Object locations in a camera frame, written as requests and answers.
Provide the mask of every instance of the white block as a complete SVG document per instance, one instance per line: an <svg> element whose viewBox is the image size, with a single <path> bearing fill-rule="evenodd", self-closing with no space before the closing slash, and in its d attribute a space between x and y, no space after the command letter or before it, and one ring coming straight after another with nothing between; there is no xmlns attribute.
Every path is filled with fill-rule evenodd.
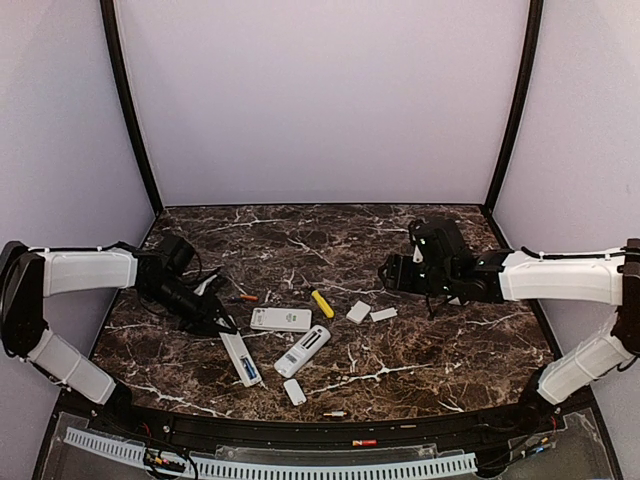
<svg viewBox="0 0 640 480"><path fill-rule="evenodd" d="M284 382L284 389L295 406L302 405L307 401L307 397L304 396L304 392L295 378Z"/></svg>
<svg viewBox="0 0 640 480"><path fill-rule="evenodd" d="M367 314L371 311L371 306L358 300L349 313L347 313L347 319L353 323L361 324Z"/></svg>
<svg viewBox="0 0 640 480"><path fill-rule="evenodd" d="M385 310L380 310L379 312L371 312L371 320L374 322L380 322L382 320L386 320L387 318L397 317L398 312L395 308L387 308Z"/></svg>

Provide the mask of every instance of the white small box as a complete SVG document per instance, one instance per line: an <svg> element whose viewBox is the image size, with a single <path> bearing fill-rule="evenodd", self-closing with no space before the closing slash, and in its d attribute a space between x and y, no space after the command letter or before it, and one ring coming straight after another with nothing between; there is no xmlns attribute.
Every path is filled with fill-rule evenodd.
<svg viewBox="0 0 640 480"><path fill-rule="evenodd" d="M302 405L307 401L307 397L304 396L304 392L302 391L302 388L300 388L300 384L295 378L284 382L284 389L287 391L287 395L289 395L291 403L293 403L296 407L298 405Z"/></svg>
<svg viewBox="0 0 640 480"><path fill-rule="evenodd" d="M254 330L280 332L308 332L311 329L311 310L302 308L254 308L251 315Z"/></svg>
<svg viewBox="0 0 640 480"><path fill-rule="evenodd" d="M347 319L358 325L362 323L367 314L371 311L371 306L358 300L349 313L347 313Z"/></svg>

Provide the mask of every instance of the white cable channel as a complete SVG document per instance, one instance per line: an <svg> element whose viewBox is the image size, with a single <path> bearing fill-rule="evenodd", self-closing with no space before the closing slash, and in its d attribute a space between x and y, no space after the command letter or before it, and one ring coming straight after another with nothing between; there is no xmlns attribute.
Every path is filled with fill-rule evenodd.
<svg viewBox="0 0 640 480"><path fill-rule="evenodd" d="M73 427L67 428L64 442L115 462L147 468L142 461L145 450L142 442L108 438L95 431ZM184 464L184 460L175 454L163 452L162 455L168 460ZM428 480L474 473L478 470L475 453L412 462L345 467L261 465L214 460L197 455L191 455L191 458L198 467L199 478L203 480ZM194 478L190 464L181 478Z"/></svg>

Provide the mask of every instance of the black metal frame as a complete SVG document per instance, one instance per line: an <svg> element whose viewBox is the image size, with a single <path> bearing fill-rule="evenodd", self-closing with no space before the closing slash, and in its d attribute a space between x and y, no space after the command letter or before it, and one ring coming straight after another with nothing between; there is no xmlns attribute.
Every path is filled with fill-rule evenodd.
<svg viewBox="0 0 640 480"><path fill-rule="evenodd" d="M522 112L527 100L527 91L529 90L529 81L531 80L531 72L533 70L533 60L536 55L536 47L538 45L538 34L540 33L540 23L542 22L542 6L544 0L531 0L529 4L529 19L527 20L527 30L524 37L524 46L522 48L522 58L520 60L520 69L518 71L518 80L516 82L515 92L513 93L513 101L511 103L511 111L507 120L507 128L502 139L502 146L498 155L489 192L484 202L484 206L489 212L493 213L500 190L507 175L509 161L513 153L513 147L518 136L520 128L520 120Z"/></svg>
<svg viewBox="0 0 640 480"><path fill-rule="evenodd" d="M118 35L114 2L113 0L100 0L100 4L109 55L111 57L111 64L123 115L138 168L140 169L149 201L156 213L157 221L157 216L163 211L164 206L153 177L131 97L131 90L128 84ZM508 244L493 218L493 210L504 183L509 160L517 137L518 127L522 118L540 29L542 6L543 0L531 0L530 2L529 18L518 80L502 147L485 203L484 205L476 205L480 208L481 213L488 222L490 229L501 247L508 247ZM118 297L119 294L115 296L111 308L116 304ZM561 355L560 348L553 336L544 312L537 301L530 302L530 306L538 319L554 357L558 358ZM592 409L598 423L605 449L614 471L614 476L616 479L622 479L622 472L615 455L611 438L591 389L586 387L573 395L567 404L564 405L563 413L578 411L587 407ZM121 433L114 431L112 427L102 421L99 416L93 418L92 408L93 405L80 395L67 393L65 391L61 392L40 449L38 462L33 474L34 480L39 479L42 473L48 445L51 441L60 412L64 411L86 417L91 421L93 428ZM170 441L177 446L194 448L199 451L215 451L215 448L221 444L265 448L348 449L351 448L351 440L353 439L376 438L378 445L381 447L436 443L440 451L463 448L467 451L473 450L481 457L485 454L495 456L496 454L500 454L500 452L506 451L508 449L507 442L512 434L478 431L474 426L478 423L499 423L505 415L508 416L513 413L515 408L517 408L516 405L507 405L469 413L402 421L371 422L366 424L251 422L194 417L192 415L175 414L142 407L134 407L134 411L140 418L145 420L154 431L154 435L157 435L161 440ZM407 424L415 425L415 427L409 429L400 428L401 425ZM164 433L164 426L170 427L170 433Z"/></svg>
<svg viewBox="0 0 640 480"><path fill-rule="evenodd" d="M483 205L468 206L475 206L480 209L500 247L508 248L509 245L500 227L494 221L491 212ZM147 237L152 229L153 226L149 229ZM112 308L116 304L118 296L119 293L114 298ZM560 348L553 337L544 312L537 302L531 302L531 307L555 358L558 358L560 356ZM33 480L40 479L48 446L60 412L72 413L89 419L91 428L122 434L121 431L114 430L109 423L104 422L100 417L94 418L91 414L93 408L95 406L81 395L75 392L61 392L49 419L43 443L40 447L36 469L32 477ZM571 396L566 404L563 405L562 413L575 412L584 408L591 408L593 411L614 478L622 480L622 472L611 437L591 388L585 387ZM475 412L397 421L366 423L326 422L317 424L219 419L176 414L144 407L134 407L133 412L151 427L156 438L168 441L178 447L186 447L198 451L214 452L219 445L341 450L352 448L351 441L354 439L375 438L381 447L435 443L439 451L462 448L465 451L474 451L480 461L484 461L483 459L495 458L506 452L508 450L508 441L514 434L486 432L477 430L474 426L479 423L500 424L505 417L510 417L514 414L516 409L517 405L505 405ZM163 431L165 425L170 427L170 433L168 434ZM415 425L415 427L400 428L401 425Z"/></svg>
<svg viewBox="0 0 640 480"><path fill-rule="evenodd" d="M133 104L133 97L131 96L129 80L127 78L124 56L122 55L122 45L118 34L118 22L113 2L114 0L100 0L102 22L104 24L104 34L107 40L107 48L109 49L109 57L111 59L113 78L116 83L116 89L118 90L122 115L124 116L124 121L127 125L129 140L131 141L131 146L136 157L144 188L147 191L147 196L149 197L149 202L151 203L153 211L156 215L159 215L164 209L164 206L162 205L158 185L153 177L149 157L147 156L144 140L142 139L142 133L140 132L140 125L138 124L138 117Z"/></svg>

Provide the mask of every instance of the black pole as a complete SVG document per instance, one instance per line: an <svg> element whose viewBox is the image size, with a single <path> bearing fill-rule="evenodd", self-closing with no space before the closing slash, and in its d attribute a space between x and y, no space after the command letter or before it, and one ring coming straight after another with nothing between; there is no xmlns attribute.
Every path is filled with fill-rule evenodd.
<svg viewBox="0 0 640 480"><path fill-rule="evenodd" d="M538 34L540 33L540 23L542 20L542 5L544 0L531 0L529 4L529 19L527 20L527 31L524 37L524 46L522 48L522 58L520 60L520 71L518 72L518 80L516 89L513 94L513 102L511 103L511 111L509 112L509 120L507 128L502 139L502 147L498 155L498 162L493 172L489 193L484 202L484 206L493 212L498 202L498 196L504 183L509 168L509 160L513 153L513 146L518 136L518 128L522 119L524 104L527 99L527 91L529 90L529 80L531 80L531 71L533 70L533 60L536 55L536 46L538 45Z"/></svg>
<svg viewBox="0 0 640 480"><path fill-rule="evenodd" d="M124 115L124 121L129 132L129 139L133 147L133 153L138 163L140 176L147 190L147 196L151 207L156 215L164 209L158 186L153 177L151 164L147 151L144 148L142 134L140 133L140 125L138 125L138 117L133 106L133 98L131 89L129 88L129 80L124 65L124 57L122 55L122 45L120 44L120 35L118 34L118 23L116 21L116 11L113 0L100 0L100 8L102 10L102 22L104 24L104 34L107 38L107 48L109 49L109 57L111 58L111 68L113 70L113 78L116 82L118 97L120 97L120 107Z"/></svg>

